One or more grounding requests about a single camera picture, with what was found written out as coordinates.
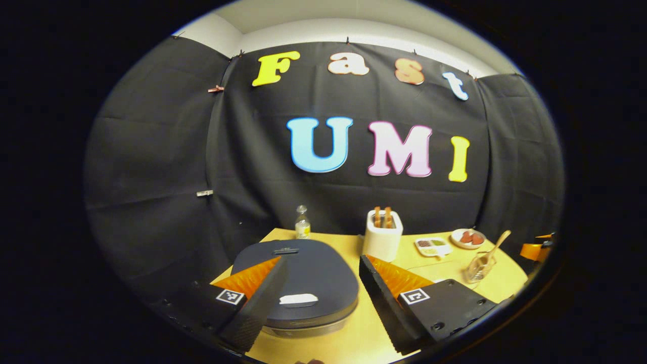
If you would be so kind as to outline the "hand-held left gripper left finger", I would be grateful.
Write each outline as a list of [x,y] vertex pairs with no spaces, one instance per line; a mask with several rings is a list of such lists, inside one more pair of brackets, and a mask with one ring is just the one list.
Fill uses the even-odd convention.
[[192,281],[152,309],[205,345],[249,352],[287,280],[288,260],[275,257],[217,283]]

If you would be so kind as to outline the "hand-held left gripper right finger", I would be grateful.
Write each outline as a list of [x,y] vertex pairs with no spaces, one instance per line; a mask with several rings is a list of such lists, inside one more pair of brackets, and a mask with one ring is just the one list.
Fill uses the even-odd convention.
[[455,336],[497,306],[454,279],[434,283],[369,254],[359,260],[359,277],[400,354]]

